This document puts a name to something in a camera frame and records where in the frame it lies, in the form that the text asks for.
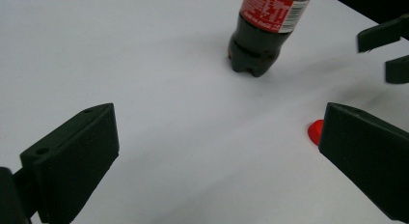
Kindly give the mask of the white board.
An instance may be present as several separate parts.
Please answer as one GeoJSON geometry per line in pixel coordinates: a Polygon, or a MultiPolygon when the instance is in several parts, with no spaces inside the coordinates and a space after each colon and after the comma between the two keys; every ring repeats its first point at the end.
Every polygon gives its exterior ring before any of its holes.
{"type": "Polygon", "coordinates": [[[400,41],[311,0],[262,77],[231,69],[242,0],[0,0],[0,165],[79,111],[115,106],[120,154],[73,224],[398,224],[310,140],[328,102],[409,131],[400,41]]]}

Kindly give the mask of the dark soda bottle red label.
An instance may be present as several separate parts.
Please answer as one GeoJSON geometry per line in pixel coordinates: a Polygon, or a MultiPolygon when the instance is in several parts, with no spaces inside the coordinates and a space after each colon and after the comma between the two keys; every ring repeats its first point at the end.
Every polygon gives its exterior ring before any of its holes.
{"type": "Polygon", "coordinates": [[[228,54],[232,69],[261,77],[278,59],[311,0],[243,0],[228,54]]]}

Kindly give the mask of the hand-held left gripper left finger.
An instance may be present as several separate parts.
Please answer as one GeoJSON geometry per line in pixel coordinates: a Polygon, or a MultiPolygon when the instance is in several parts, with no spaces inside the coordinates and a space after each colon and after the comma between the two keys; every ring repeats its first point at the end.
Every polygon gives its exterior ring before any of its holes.
{"type": "Polygon", "coordinates": [[[69,224],[84,208],[119,155],[112,103],[85,109],[21,155],[21,198],[28,215],[69,224]]]}

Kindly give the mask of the red bottle cap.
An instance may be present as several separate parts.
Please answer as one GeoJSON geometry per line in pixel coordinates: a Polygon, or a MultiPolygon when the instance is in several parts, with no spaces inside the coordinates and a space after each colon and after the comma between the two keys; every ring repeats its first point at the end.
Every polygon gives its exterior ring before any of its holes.
{"type": "Polygon", "coordinates": [[[319,145],[323,124],[324,124],[323,120],[316,120],[309,125],[307,130],[307,133],[311,141],[317,146],[319,145]]]}

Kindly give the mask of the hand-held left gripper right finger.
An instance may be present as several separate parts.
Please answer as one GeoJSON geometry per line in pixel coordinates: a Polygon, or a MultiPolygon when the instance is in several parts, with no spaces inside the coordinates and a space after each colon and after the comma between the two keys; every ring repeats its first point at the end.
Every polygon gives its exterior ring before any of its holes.
{"type": "Polygon", "coordinates": [[[318,148],[390,219],[409,223],[409,132],[330,102],[318,148]]]}

